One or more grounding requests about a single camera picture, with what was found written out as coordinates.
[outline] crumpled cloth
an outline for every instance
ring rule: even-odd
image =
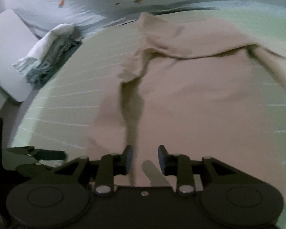
[[[28,83],[41,86],[44,83],[43,78],[57,69],[55,65],[62,54],[80,44],[79,41],[70,38],[74,29],[74,24],[56,26],[33,46],[26,57],[18,60],[13,66]]]
[[[26,75],[27,82],[35,87],[42,87],[69,59],[69,57],[81,45],[76,41],[64,35],[59,36],[50,47],[45,59],[36,60],[38,64],[30,69]]]
[[[273,129],[248,56],[286,88],[286,55],[273,52],[279,46],[262,46],[219,18],[176,25],[142,13],[138,23],[144,37],[108,84],[89,132],[89,158],[130,144],[130,175],[116,177],[116,184],[175,185],[161,175],[157,151],[164,145],[192,160],[212,156],[284,193]]]

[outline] dark object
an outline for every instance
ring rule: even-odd
[[[217,9],[215,7],[181,7],[181,8],[170,8],[170,9],[163,9],[163,10],[157,10],[157,11],[152,11],[150,12],[151,15],[166,15],[166,14],[171,14],[171,13],[176,13],[176,12],[184,12],[184,11],[194,11],[194,10],[212,10],[212,9]]]
[[[80,157],[43,169],[9,193],[8,212],[14,223],[40,229],[276,228],[284,202],[267,183],[212,157],[192,161],[160,146],[162,173],[177,177],[177,192],[171,187],[115,190],[113,177],[128,174],[131,158],[127,146],[121,155],[97,161]],[[30,171],[33,166],[19,167]],[[193,174],[200,175],[203,191],[195,190]]]
[[[6,149],[9,152],[20,155],[27,155],[39,160],[66,160],[68,155],[64,151],[50,151],[35,149],[34,146],[13,147]]]

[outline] cloth fold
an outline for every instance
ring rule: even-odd
[[[275,68],[286,66],[282,51],[261,46],[219,18],[176,25],[142,13],[138,23],[144,37],[108,86],[88,156],[99,159],[131,144],[130,178],[116,183],[149,186],[153,171],[146,163],[160,172],[157,148],[165,145],[193,160],[213,156],[284,193],[272,128],[248,57],[253,51],[286,87],[286,70]]]

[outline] bed cover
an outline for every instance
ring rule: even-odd
[[[186,23],[199,16],[218,16],[232,21],[248,33],[286,41],[286,18],[266,12],[196,10],[160,17],[175,23]],[[133,22],[109,27],[84,39],[77,52],[40,90],[18,128],[12,147],[33,145],[36,148],[64,150],[69,160],[85,155],[87,135],[98,111],[106,80],[119,71],[119,64],[127,56],[133,54],[140,38],[141,33]],[[273,119],[286,183],[286,93],[260,65],[256,64],[253,74],[260,81],[259,87]],[[286,205],[278,225],[286,228]]]

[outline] beige cloth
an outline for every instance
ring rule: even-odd
[[[163,144],[169,153],[192,160],[213,156],[283,192],[280,159],[248,49],[271,66],[286,59],[218,18],[175,25],[142,13],[139,23],[144,39],[109,84],[88,156],[99,159],[131,144],[131,174],[117,183],[168,185],[158,163]]]

